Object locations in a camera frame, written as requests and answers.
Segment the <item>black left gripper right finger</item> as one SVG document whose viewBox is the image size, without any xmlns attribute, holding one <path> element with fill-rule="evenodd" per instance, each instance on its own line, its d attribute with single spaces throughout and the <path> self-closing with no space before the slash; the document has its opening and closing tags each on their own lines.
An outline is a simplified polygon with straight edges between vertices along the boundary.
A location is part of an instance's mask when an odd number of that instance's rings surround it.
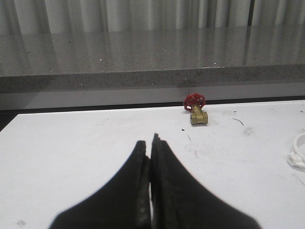
<svg viewBox="0 0 305 229">
<path fill-rule="evenodd" d="M 154 135 L 151 192 L 155 229 L 258 229 L 258 222 L 202 186 Z"/>
</svg>

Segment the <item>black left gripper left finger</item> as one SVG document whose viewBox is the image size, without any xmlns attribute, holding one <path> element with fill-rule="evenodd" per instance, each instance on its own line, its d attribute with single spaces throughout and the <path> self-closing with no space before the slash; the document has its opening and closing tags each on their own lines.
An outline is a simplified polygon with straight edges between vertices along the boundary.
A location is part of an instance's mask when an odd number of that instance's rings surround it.
<svg viewBox="0 0 305 229">
<path fill-rule="evenodd" d="M 149 229 L 150 160 L 138 141 L 121 169 L 97 192 L 59 214 L 52 229 Z"/>
</svg>

